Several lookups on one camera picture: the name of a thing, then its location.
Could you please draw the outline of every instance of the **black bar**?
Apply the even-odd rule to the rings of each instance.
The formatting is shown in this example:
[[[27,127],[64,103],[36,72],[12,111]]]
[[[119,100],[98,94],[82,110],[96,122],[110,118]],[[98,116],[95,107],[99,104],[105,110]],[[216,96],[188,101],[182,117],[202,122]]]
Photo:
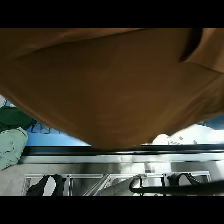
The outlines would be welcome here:
[[[91,146],[26,146],[22,156],[161,155],[224,152],[224,144],[144,145],[130,149],[96,149]]]

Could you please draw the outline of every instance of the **light green cloth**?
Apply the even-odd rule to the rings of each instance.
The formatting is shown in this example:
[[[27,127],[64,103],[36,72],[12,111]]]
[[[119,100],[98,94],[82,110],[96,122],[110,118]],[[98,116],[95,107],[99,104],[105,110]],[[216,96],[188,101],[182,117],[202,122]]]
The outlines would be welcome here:
[[[27,139],[27,132],[22,128],[0,133],[0,170],[18,163]]]

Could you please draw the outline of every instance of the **brown shirt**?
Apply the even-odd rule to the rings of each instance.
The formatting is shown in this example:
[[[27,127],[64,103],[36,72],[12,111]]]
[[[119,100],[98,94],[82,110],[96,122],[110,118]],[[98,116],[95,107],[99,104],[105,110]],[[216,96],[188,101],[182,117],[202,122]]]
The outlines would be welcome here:
[[[224,29],[0,29],[0,93],[104,149],[223,113],[223,73]]]

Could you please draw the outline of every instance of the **green cloth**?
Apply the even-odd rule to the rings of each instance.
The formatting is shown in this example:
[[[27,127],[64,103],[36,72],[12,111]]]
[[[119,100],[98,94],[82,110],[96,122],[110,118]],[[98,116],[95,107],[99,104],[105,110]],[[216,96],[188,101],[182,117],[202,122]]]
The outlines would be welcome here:
[[[35,122],[17,107],[3,106],[0,108],[0,132],[18,127],[26,130]]]
[[[27,139],[27,132],[22,128],[0,133],[0,170],[18,163]]]

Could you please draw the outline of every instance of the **brown cloth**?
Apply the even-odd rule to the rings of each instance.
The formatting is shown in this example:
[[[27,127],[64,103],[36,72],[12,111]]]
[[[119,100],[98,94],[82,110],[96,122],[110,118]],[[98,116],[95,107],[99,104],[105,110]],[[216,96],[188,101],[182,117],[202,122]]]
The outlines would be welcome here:
[[[224,29],[0,29],[0,93],[94,147],[224,112]]]

